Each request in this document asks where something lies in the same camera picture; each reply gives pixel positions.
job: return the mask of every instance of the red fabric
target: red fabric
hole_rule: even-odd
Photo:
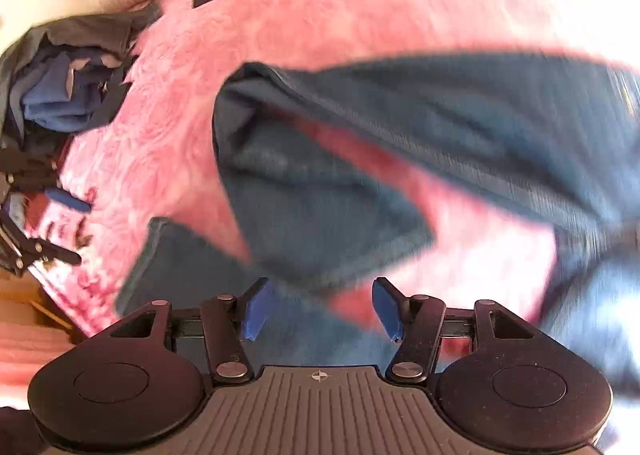
[[[163,0],[145,31],[134,81],[116,120],[73,143],[65,187],[95,196],[82,233],[82,266],[40,278],[87,333],[116,316],[113,300],[152,216],[169,216],[231,255],[249,259],[220,183],[211,146],[214,97],[243,61],[318,69],[383,56],[466,50],[533,50],[634,64],[640,57],[632,0]],[[390,267],[406,294],[451,307],[493,298],[527,319],[538,311],[554,261],[548,226],[526,222],[368,143],[332,128],[308,131],[414,201],[434,226],[435,247]],[[53,241],[71,245],[80,216],[52,204]],[[335,298],[334,309],[376,326],[370,280]]]

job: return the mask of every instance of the pink blanket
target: pink blanket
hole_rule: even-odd
[[[143,33],[134,81],[116,120],[77,138],[65,187],[95,198],[79,230],[91,236],[81,267],[38,275],[88,334],[116,320],[113,300],[152,216],[169,216],[248,260],[211,146],[216,93],[243,61],[318,69],[418,52],[533,50],[635,64],[633,0],[162,0],[165,16]],[[526,222],[354,136],[308,125],[317,139],[409,197],[436,245],[390,267],[406,294],[451,307],[493,298],[534,319],[554,261],[548,226]],[[80,216],[52,204],[35,233],[71,245]],[[370,280],[335,298],[335,311],[375,326]]]

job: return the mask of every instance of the crosshair marking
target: crosshair marking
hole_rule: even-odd
[[[311,374],[311,377],[320,382],[331,376],[326,372],[322,372],[321,370],[319,370],[318,372],[314,372],[313,374]]]

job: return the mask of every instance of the ribbed gray surface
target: ribbed gray surface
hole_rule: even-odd
[[[420,390],[372,367],[267,367],[216,391],[189,427],[143,455],[492,455],[461,437]],[[61,452],[50,450],[46,455]],[[575,455],[597,455],[582,448]]]

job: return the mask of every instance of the metal pivot screw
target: metal pivot screw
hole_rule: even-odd
[[[236,361],[228,361],[226,363],[221,363],[216,368],[216,372],[218,375],[222,377],[243,377],[249,369],[246,367],[244,363],[239,363]]]
[[[397,377],[409,379],[411,377],[420,377],[424,372],[424,369],[418,363],[402,361],[401,363],[396,363],[393,368],[391,368],[391,371]]]

